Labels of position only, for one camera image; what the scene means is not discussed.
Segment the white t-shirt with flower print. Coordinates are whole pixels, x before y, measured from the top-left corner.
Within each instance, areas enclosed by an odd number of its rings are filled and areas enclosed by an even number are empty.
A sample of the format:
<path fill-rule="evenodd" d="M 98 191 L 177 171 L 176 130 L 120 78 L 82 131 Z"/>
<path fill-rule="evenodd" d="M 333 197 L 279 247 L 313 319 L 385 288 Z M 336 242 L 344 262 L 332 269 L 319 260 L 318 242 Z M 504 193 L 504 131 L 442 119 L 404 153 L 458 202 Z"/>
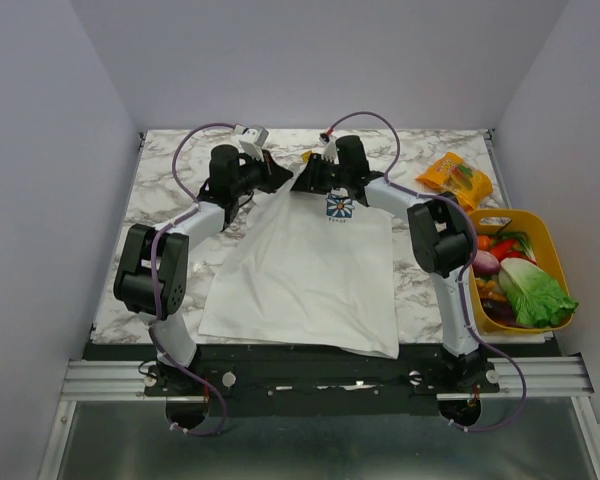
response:
<path fill-rule="evenodd" d="M 397 358 L 390 215 L 292 186 L 257 202 L 214 276 L 199 333 Z"/>

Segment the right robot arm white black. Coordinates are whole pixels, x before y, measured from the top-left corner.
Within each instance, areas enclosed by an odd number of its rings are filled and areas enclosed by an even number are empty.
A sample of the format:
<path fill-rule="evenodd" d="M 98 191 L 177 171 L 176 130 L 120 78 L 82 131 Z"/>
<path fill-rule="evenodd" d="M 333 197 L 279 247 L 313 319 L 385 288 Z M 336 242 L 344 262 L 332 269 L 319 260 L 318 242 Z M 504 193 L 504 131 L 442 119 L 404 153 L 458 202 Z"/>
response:
<path fill-rule="evenodd" d="M 450 193 L 421 194 L 373 171 L 358 136 L 323 133 L 320 141 L 323 152 L 308 155 L 293 189 L 312 194 L 344 190 L 349 200 L 408 224 L 415 260 L 429 274 L 440 310 L 445 351 L 441 382 L 451 391 L 465 390 L 483 364 L 470 307 L 468 269 L 476 245 L 468 215 Z"/>

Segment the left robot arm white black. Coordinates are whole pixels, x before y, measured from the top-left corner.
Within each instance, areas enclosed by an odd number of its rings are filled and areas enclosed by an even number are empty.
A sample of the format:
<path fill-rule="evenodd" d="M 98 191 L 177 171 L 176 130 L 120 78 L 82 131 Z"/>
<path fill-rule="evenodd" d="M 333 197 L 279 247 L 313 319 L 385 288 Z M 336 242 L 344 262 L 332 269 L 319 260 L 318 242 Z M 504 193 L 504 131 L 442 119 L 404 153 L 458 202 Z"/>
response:
<path fill-rule="evenodd" d="M 242 198 L 257 191 L 273 194 L 293 177 L 268 150 L 257 158 L 223 144 L 212 149 L 209 176 L 190 209 L 157 226 L 129 228 L 114 297 L 146 323 L 158 360 L 171 366 L 167 382 L 177 393 L 194 393 L 202 380 L 200 368 L 191 363 L 197 346 L 181 313 L 189 252 L 233 222 Z"/>

